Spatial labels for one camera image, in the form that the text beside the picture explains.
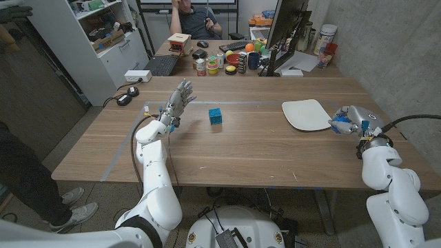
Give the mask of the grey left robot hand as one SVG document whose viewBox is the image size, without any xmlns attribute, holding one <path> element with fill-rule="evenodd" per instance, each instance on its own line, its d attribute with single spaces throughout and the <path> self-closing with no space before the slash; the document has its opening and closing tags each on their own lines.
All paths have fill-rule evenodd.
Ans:
<svg viewBox="0 0 441 248">
<path fill-rule="evenodd" d="M 179 116 L 184 112 L 187 104 L 196 98 L 196 96 L 191 96 L 193 92 L 191 84 L 191 81 L 183 79 L 172 92 L 158 119 L 162 124 L 170 127 L 175 122 L 179 123 Z"/>
</svg>

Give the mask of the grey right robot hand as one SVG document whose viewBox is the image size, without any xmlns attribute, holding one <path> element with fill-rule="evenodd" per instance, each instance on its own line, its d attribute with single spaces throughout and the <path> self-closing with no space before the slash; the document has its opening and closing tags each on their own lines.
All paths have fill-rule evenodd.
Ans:
<svg viewBox="0 0 441 248">
<path fill-rule="evenodd" d="M 377 127 L 384 126 L 384 121 L 377 114 L 355 105 L 342 106 L 328 123 L 335 133 L 356 133 L 359 137 L 371 136 Z"/>
</svg>

